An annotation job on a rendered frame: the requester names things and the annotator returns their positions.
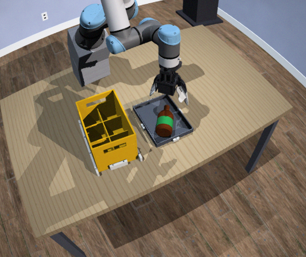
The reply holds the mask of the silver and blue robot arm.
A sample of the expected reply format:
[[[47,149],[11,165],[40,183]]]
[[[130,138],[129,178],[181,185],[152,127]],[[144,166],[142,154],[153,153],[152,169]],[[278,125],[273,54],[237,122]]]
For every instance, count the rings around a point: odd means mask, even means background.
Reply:
[[[131,28],[129,20],[138,13],[136,0],[101,0],[101,4],[91,4],[83,9],[75,34],[79,47],[92,50],[102,45],[104,29],[108,27],[110,35],[106,37],[106,45],[112,54],[152,41],[159,47],[158,62],[161,66],[173,68],[178,65],[178,69],[182,66],[179,58],[181,37],[177,26],[162,25],[157,20],[145,18]]]

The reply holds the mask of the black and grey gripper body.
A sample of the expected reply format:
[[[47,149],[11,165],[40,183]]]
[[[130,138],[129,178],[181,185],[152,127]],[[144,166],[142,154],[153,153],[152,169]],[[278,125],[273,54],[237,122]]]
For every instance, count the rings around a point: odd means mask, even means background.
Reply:
[[[178,69],[178,65],[173,68],[165,68],[159,64],[159,67],[160,74],[155,81],[155,92],[158,89],[158,93],[174,96],[174,93],[176,91],[175,87],[178,84],[178,79],[180,78],[178,73],[175,72],[175,70]],[[165,74],[165,79],[164,74],[162,73]]]

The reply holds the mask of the yellow divided crate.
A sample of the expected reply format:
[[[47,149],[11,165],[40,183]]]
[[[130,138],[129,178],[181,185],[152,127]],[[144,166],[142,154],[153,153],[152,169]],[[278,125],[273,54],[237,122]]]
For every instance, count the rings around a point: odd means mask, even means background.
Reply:
[[[106,101],[86,106],[104,97]],[[95,97],[84,103],[78,112],[99,172],[117,162],[138,159],[136,133],[117,95]]]

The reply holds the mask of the brown bottle with green label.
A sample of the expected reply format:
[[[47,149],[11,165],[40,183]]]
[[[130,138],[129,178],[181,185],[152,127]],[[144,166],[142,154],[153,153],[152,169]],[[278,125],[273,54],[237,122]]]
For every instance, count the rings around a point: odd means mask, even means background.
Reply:
[[[169,105],[165,105],[164,110],[158,114],[155,132],[161,137],[168,137],[172,134],[174,116],[169,108]]]

